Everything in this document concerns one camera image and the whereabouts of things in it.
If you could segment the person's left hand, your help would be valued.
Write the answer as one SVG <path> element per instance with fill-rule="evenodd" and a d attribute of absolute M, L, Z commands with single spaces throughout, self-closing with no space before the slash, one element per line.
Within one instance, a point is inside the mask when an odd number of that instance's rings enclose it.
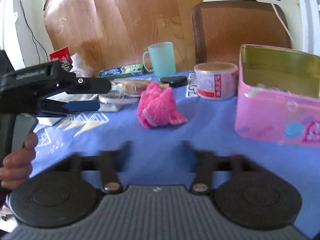
<path fill-rule="evenodd" d="M 14 190 L 25 182 L 33 171 L 31 162 L 36 157 L 35 147 L 38 144 L 37 135 L 26 136 L 24 146 L 7 155 L 1 168 L 1 186 Z"/>

